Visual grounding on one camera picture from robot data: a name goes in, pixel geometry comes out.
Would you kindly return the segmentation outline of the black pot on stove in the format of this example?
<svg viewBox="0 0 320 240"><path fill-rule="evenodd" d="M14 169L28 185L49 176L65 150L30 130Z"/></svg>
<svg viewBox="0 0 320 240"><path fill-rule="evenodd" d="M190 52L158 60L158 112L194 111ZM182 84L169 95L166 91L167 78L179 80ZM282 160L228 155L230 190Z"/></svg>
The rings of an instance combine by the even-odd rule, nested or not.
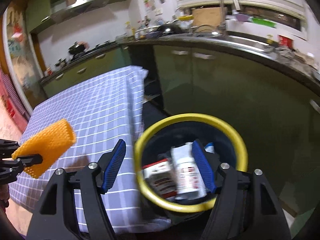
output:
<svg viewBox="0 0 320 240"><path fill-rule="evenodd" d="M72 46L68 48L68 53L71 55L76 55L84 52L88 48L86 42L75 42Z"/></svg>

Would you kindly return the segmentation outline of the black wok on counter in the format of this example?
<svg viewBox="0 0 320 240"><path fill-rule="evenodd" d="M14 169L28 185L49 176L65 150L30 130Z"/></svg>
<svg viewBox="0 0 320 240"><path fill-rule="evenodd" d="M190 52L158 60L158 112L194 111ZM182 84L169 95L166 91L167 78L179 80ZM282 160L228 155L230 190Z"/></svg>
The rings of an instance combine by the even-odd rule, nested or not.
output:
<svg viewBox="0 0 320 240"><path fill-rule="evenodd" d="M175 23L166 23L160 25L156 31L159 31L161 35L175 35L184 33L183 29Z"/></svg>

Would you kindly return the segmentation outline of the steel kitchen faucet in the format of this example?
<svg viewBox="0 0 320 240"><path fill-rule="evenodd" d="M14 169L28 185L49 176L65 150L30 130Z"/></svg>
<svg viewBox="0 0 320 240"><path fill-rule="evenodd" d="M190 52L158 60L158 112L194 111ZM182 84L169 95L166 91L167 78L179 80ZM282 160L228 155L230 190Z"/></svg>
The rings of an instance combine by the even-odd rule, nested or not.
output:
<svg viewBox="0 0 320 240"><path fill-rule="evenodd" d="M232 0L233 1L233 7L236 12L241 11L239 0ZM227 34L227 27L226 27L226 15L227 15L227 7L225 6L225 0L219 0L220 5L220 25L219 25L219 31L222 36L225 36Z"/></svg>

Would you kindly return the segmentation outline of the yellow rimmed trash bin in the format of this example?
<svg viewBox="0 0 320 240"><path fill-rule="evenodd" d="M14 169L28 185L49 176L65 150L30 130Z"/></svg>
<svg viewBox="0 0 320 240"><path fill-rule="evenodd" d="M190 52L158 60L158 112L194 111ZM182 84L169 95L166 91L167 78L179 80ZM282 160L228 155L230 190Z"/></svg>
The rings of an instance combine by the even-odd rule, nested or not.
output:
<svg viewBox="0 0 320 240"><path fill-rule="evenodd" d="M178 114L150 126L134 146L141 194L164 210L197 213L212 209L217 166L212 157L246 171L248 154L239 133L211 115Z"/></svg>

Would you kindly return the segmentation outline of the wooden cutting board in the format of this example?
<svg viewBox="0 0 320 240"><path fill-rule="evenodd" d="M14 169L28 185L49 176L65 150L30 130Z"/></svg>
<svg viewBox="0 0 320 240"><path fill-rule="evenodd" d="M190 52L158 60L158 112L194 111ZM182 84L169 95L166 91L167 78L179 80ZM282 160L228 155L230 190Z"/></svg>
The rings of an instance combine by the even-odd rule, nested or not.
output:
<svg viewBox="0 0 320 240"><path fill-rule="evenodd" d="M217 27L223 21L220 7L193 8L193 26L212 25Z"/></svg>

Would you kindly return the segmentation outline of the green lower kitchen cabinets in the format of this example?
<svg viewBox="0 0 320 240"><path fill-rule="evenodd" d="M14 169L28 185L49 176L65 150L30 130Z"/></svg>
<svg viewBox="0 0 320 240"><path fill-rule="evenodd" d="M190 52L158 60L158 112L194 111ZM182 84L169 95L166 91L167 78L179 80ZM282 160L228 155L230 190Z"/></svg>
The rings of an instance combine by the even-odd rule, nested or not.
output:
<svg viewBox="0 0 320 240"><path fill-rule="evenodd" d="M319 203L319 96L289 67L191 47L116 47L72 60L48 96L128 66L148 70L146 94L169 114L204 113L243 138L248 168L263 170L281 203L301 215Z"/></svg>

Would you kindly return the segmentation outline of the blue checked tablecloth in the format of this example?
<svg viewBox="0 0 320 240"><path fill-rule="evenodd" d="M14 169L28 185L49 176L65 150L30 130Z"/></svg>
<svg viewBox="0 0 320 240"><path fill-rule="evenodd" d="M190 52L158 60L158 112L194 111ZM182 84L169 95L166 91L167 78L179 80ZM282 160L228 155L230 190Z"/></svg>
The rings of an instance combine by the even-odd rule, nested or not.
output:
<svg viewBox="0 0 320 240"><path fill-rule="evenodd" d="M33 211L57 168L67 172L79 170L98 161L122 139L126 143L125 158L113 187L102 195L115 233L145 233L171 226L168 218L142 214L134 169L133 146L142 134L147 74L142 67L126 66L74 85L38 105L21 142L61 119L70 123L76 142L40 178L19 175L9 186L11 200Z"/></svg>

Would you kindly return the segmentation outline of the small white box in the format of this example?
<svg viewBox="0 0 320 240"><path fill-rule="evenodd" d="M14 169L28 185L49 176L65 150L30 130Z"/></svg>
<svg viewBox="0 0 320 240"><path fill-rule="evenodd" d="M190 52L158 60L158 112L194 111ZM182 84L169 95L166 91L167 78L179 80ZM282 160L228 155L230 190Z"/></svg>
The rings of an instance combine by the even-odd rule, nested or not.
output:
<svg viewBox="0 0 320 240"><path fill-rule="evenodd" d="M207 195L206 187L191 153L192 143L171 148L171 158L175 170L176 200L195 200Z"/></svg>

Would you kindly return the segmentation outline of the cigarette pack box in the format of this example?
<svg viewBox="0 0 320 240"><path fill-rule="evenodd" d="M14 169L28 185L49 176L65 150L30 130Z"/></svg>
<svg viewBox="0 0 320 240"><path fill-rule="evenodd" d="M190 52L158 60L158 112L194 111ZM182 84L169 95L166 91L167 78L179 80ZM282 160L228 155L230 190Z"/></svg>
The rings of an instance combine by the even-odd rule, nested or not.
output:
<svg viewBox="0 0 320 240"><path fill-rule="evenodd" d="M164 199L177 195L175 175L168 158L143 166L145 181Z"/></svg>

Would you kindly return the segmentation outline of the steel sink basin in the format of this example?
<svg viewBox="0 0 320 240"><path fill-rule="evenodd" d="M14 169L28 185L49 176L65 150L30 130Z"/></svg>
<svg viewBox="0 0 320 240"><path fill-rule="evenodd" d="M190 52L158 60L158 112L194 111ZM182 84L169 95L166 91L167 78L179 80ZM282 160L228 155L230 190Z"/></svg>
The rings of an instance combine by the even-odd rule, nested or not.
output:
<svg viewBox="0 0 320 240"><path fill-rule="evenodd" d="M269 45L264 42L256 41L250 38L240 37L240 36L233 36L233 35L222 35L218 33L217 31L212 31L211 33L195 33L195 37L203 37L208 38L211 40L220 41L223 44L230 44L233 46L238 46L241 48L246 48L250 50L255 50L257 52L261 53L271 53L274 52L275 47L272 45Z"/></svg>

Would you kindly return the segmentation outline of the red checked apron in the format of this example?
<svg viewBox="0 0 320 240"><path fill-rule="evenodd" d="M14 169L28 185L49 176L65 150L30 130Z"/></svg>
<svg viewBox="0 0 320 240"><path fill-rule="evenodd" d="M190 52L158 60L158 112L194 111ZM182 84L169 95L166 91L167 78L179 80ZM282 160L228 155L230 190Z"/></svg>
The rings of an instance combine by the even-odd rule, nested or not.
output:
<svg viewBox="0 0 320 240"><path fill-rule="evenodd" d="M3 72L1 68L1 99L4 102L5 108L18 127L23 133L28 124L28 112L23 106L17 92L12 84L10 77Z"/></svg>

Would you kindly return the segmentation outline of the orange honeycomb sponge cloth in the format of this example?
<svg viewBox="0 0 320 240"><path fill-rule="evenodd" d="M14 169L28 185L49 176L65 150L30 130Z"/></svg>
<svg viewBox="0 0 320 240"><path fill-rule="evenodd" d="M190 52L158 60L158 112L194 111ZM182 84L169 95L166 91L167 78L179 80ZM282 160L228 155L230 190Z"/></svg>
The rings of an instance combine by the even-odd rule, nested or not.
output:
<svg viewBox="0 0 320 240"><path fill-rule="evenodd" d="M66 119L61 119L30 137L12 155L12 159L38 154L42 163L26 167L34 179L42 176L76 142L76 133Z"/></svg>

